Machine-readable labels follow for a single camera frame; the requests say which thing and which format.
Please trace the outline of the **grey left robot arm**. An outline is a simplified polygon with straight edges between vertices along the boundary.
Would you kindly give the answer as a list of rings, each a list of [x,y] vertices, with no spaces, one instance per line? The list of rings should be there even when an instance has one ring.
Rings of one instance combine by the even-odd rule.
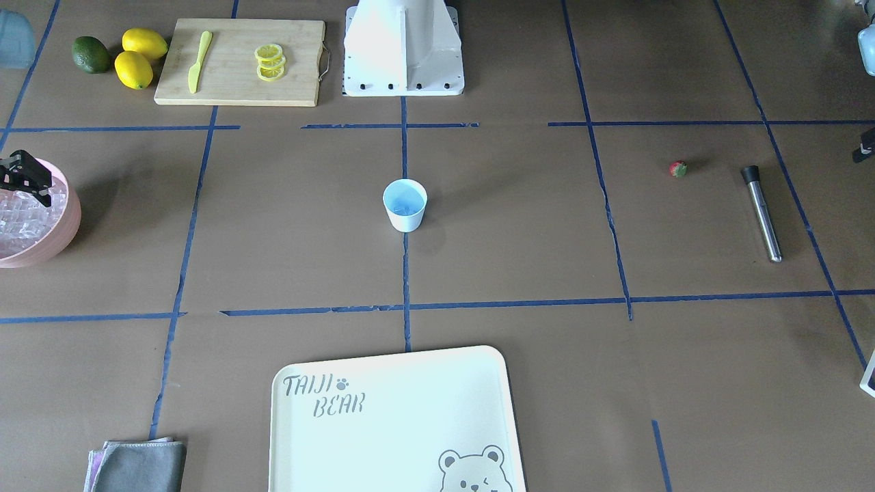
[[[867,19],[867,25],[857,34],[857,46],[866,74],[874,77],[874,1],[853,1],[862,10]],[[874,128],[869,128],[860,136],[860,144],[851,153],[855,164],[872,158],[874,152]]]

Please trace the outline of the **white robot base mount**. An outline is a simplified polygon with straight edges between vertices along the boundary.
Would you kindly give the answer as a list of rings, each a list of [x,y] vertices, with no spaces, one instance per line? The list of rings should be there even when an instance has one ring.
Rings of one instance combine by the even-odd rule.
[[[466,86],[459,16],[444,1],[360,1],[346,11],[343,93],[459,96]]]

